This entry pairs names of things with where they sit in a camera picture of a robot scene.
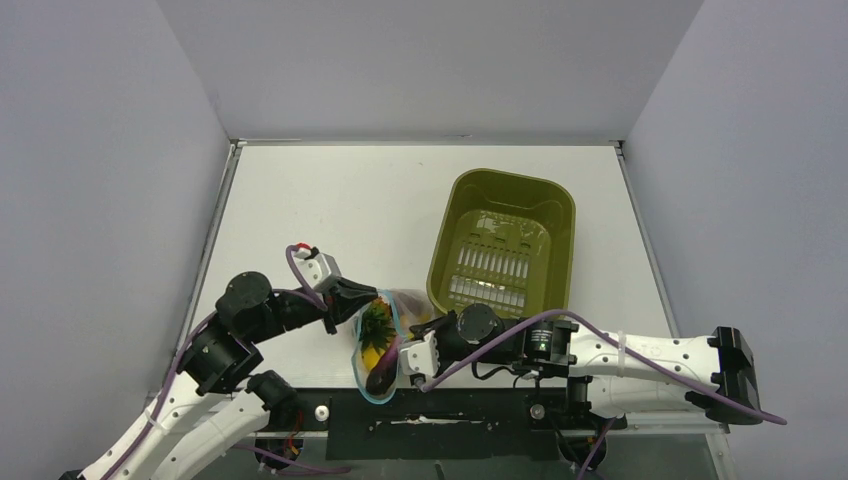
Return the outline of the clear zip top bag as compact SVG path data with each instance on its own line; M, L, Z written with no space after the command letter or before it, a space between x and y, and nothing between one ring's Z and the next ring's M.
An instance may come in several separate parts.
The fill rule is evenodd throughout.
M401 347L413 340L412 328L435 318L426 292L383 289L353 318L355 348L351 355L354 380L370 404L384 405L409 383Z

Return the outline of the orange toy pineapple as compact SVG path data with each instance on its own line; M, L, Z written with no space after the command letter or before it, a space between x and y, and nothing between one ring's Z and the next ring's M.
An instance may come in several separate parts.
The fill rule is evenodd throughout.
M361 315L359 333L361 350L386 351L395 336L396 330L390 305L382 299L371 302Z

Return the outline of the purple red onion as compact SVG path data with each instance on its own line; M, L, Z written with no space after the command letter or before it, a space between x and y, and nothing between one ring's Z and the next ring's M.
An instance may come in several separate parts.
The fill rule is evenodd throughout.
M401 314L413 316L421 322L429 320L433 316L433 306L424 291L397 290L394 292L394 299Z

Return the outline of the small purple toy food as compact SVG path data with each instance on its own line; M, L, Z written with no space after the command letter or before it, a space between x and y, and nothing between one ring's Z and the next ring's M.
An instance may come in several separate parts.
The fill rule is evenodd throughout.
M365 383L369 395L384 396L393 387L397 377L399 343L400 340L396 338L370 370Z

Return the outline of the olive green plastic basket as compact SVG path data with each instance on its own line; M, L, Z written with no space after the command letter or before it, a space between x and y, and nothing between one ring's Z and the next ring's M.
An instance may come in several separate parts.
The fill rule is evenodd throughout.
M453 183L426 290L440 312L475 303L507 317L569 304L576 204L561 185L492 169Z

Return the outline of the yellow toy pear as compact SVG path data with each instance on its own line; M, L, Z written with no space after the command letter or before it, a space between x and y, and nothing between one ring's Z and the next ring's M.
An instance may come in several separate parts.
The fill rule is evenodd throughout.
M380 359L384 356L384 350L375 350L375 349L366 349L361 354L361 359L364 365L364 368L370 372L373 370Z

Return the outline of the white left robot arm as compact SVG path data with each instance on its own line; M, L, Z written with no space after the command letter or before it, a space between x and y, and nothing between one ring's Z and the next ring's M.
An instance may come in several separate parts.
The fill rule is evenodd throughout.
M259 272L234 277L214 312L176 354L156 398L99 459L65 479L191 479L274 417L297 410L297 393L272 370L256 373L261 342L320 321L334 334L378 296L341 278L314 305L304 290L271 286Z

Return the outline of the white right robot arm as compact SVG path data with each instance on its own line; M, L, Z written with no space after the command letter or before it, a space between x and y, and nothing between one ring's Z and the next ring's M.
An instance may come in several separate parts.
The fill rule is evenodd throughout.
M423 390L465 367L490 364L530 380L562 378L564 417L585 427L598 417L701 411L721 424L765 421L754 356L742 333L663 338L604 331L564 310L502 317L482 303L415 325L398 348L404 374Z

